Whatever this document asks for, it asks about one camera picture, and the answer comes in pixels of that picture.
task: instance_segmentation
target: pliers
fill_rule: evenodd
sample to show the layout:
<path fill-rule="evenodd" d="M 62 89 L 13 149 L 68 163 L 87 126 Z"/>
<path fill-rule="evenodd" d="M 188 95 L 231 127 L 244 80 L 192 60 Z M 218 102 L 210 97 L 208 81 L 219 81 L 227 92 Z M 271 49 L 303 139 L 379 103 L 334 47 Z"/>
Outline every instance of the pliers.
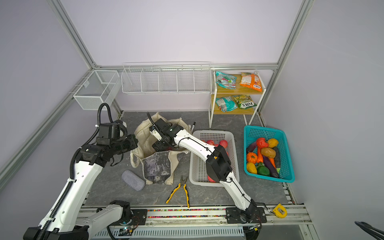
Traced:
<path fill-rule="evenodd" d="M 187 195 L 187 206 L 189 208 L 189 196 L 188 196 L 188 190 L 187 190 L 187 179 L 188 177 L 183 180 L 183 176 L 181 176 L 179 185 L 172 191 L 172 193 L 169 195 L 168 200 L 166 201 L 166 204 L 169 203 L 169 200 L 172 198 L 172 196 L 175 194 L 175 192 L 183 185 L 185 194 Z"/>

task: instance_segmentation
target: orange candy bag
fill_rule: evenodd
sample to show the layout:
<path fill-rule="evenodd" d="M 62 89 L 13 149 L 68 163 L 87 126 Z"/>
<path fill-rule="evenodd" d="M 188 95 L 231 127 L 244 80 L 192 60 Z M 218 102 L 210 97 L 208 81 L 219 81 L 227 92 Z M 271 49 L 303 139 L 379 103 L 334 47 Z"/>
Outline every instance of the orange candy bag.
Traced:
<path fill-rule="evenodd" d="M 252 73 L 241 73 L 241 82 L 240 85 L 244 86 L 246 88 L 251 88 L 256 91 L 262 92 L 262 83 L 260 81 L 260 78 L 256 74 Z"/>

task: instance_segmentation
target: wire basket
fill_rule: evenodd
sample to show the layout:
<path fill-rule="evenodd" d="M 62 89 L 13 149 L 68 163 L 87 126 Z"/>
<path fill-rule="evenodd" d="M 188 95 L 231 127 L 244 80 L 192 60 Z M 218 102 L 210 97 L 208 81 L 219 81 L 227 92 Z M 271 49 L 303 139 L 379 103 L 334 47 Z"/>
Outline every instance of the wire basket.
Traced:
<path fill-rule="evenodd" d="M 237 165 L 235 138 L 233 137 L 233 134 L 231 132 L 199 130 L 195 131 L 193 133 L 193 136 L 203 141 L 213 140 L 215 143 L 219 143 L 221 140 L 226 140 L 228 142 L 228 147 L 225 150 L 227 151 L 229 160 L 231 161 L 231 167 L 235 178 L 238 182 L 240 181 L 239 170 Z M 191 153 L 191 161 L 189 164 L 189 180 L 195 185 L 208 187 L 223 187 L 223 184 L 221 183 L 214 183 L 208 181 L 205 161 L 203 161 L 201 158 L 199 158 L 193 153 Z"/>
<path fill-rule="evenodd" d="M 210 93 L 212 71 L 209 64 L 125 66 L 122 91 L 142 93 Z"/>
<path fill-rule="evenodd" d="M 102 103 L 111 105 L 120 90 L 120 81 L 117 71 L 93 70 L 73 97 L 84 110 L 98 110 Z"/>
<path fill-rule="evenodd" d="M 258 174 L 249 173 L 247 171 L 247 147 L 254 143 L 258 138 L 264 137 L 266 140 L 275 138 L 279 141 L 277 148 L 280 152 L 281 159 L 281 168 L 279 172 L 280 178 L 267 177 Z M 295 180 L 295 174 L 293 172 L 291 155 L 288 149 L 288 142 L 285 133 L 278 129 L 268 128 L 268 127 L 258 127 L 258 126 L 245 126 L 244 127 L 244 171 L 246 174 L 268 179 L 276 182 L 293 182 Z"/>

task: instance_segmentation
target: gray marble tabletop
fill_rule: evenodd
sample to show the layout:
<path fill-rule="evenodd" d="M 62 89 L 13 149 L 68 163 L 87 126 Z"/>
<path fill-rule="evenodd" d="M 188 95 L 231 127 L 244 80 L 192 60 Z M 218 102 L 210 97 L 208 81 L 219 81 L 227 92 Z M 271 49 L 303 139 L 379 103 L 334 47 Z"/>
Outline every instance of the gray marble tabletop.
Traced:
<path fill-rule="evenodd" d="M 161 112 L 166 119 L 182 118 L 187 124 L 196 122 L 195 130 L 209 129 L 207 112 Z M 128 132 L 133 133 L 136 127 L 147 119 L 144 112 L 125 112 L 122 120 L 127 123 Z M 260 125 L 254 119 L 252 125 Z M 244 191 L 256 202 L 265 202 L 266 204 L 288 204 L 282 184 L 270 180 L 264 180 L 249 176 L 244 171 L 243 156 L 243 132 L 244 118 L 242 115 L 215 115 L 212 123 L 212 130 L 230 131 L 235 137 L 237 152 L 237 161 L 239 167 L 240 185 Z M 135 207 L 150 206 L 172 206 L 186 205 L 186 196 L 184 190 L 178 190 L 170 202 L 165 201 L 172 190 L 179 183 L 181 176 L 189 176 L 190 153 L 180 153 L 177 155 L 179 164 L 174 172 L 174 184 L 146 185 L 140 192 L 133 190 L 130 186 L 121 180 L 121 174 L 129 169 L 136 175 L 143 178 L 142 166 L 133 168 L 130 163 L 129 153 L 124 155 L 123 161 L 110 167 L 109 164 L 101 171 L 91 187 L 89 196 L 86 200 L 86 206 L 106 206 L 113 200 L 124 200 Z M 233 205 L 234 202 L 224 187 L 206 187 L 192 184 L 187 181 L 190 205 Z"/>

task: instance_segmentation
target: teal plastic basket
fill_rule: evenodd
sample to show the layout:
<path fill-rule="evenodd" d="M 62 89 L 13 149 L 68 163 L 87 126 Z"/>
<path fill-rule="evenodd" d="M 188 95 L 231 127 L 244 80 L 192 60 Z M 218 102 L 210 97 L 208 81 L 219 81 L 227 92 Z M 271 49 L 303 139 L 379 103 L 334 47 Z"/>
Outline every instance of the teal plastic basket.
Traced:
<path fill-rule="evenodd" d="M 247 171 L 247 152 L 246 149 L 249 145 L 254 143 L 258 138 L 264 137 L 266 140 L 275 138 L 279 141 L 277 148 L 280 151 L 281 168 L 279 176 L 280 178 L 267 177 L 258 174 L 253 174 Z M 276 182 L 293 182 L 295 180 L 295 174 L 293 172 L 291 155 L 288 149 L 288 142 L 285 133 L 281 130 L 258 127 L 258 126 L 245 126 L 244 127 L 244 171 L 246 174 L 262 179 L 268 179 Z"/>

